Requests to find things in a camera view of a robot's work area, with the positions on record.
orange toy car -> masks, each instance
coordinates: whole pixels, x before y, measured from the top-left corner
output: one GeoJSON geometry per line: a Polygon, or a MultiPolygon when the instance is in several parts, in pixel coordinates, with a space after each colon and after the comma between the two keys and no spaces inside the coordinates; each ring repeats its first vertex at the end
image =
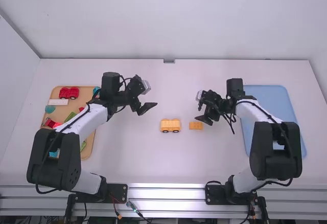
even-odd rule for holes
{"type": "Polygon", "coordinates": [[[163,133],[168,133],[172,131],[174,133],[178,133],[181,130],[181,124],[179,119],[162,119],[160,123],[160,131],[163,133]]]}

orange toy block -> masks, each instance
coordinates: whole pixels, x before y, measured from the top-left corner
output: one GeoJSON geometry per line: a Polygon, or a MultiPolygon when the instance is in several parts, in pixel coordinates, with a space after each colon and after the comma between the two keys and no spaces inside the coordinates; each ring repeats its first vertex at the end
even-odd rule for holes
{"type": "Polygon", "coordinates": [[[189,129],[203,130],[203,123],[201,123],[201,122],[190,122],[189,129]]]}

green toy piece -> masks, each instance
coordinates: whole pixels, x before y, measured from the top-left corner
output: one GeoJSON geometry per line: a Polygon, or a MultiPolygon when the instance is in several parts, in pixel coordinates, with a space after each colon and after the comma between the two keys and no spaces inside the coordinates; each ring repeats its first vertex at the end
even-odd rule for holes
{"type": "Polygon", "coordinates": [[[65,119],[65,121],[64,122],[68,122],[70,119],[72,119],[74,116],[76,116],[77,114],[75,113],[75,112],[71,112],[69,115],[68,115],[68,117],[65,119]]]}
{"type": "Polygon", "coordinates": [[[81,145],[81,149],[80,152],[86,147],[86,141],[83,141],[82,145],[81,145]]]}

metal frame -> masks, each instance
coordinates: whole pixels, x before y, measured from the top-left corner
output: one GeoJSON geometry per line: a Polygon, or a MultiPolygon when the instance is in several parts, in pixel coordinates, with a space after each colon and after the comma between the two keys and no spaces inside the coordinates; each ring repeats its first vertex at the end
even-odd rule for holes
{"type": "MultiPolygon", "coordinates": [[[[128,184],[128,199],[145,217],[245,218],[246,206],[208,206],[204,184],[128,184]]],[[[63,216],[68,192],[39,195],[34,186],[0,186],[0,215],[63,216]]],[[[271,219],[327,220],[327,186],[266,186],[258,191],[267,201],[271,219]]],[[[126,205],[117,204],[123,217],[137,217],[126,205]]],[[[115,216],[112,204],[87,204],[89,216],[115,216]]],[[[76,204],[73,215],[84,216],[84,205],[76,204]]]]}

teal toy piece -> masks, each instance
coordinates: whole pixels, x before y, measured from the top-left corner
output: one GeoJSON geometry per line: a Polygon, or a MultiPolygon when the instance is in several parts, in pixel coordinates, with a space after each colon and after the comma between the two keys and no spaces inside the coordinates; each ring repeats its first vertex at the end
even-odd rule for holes
{"type": "Polygon", "coordinates": [[[54,105],[46,105],[45,106],[45,112],[46,113],[53,113],[55,111],[56,107],[54,105]]]}
{"type": "Polygon", "coordinates": [[[100,89],[100,87],[96,86],[94,89],[93,89],[93,95],[96,93],[96,91],[100,89]]]}

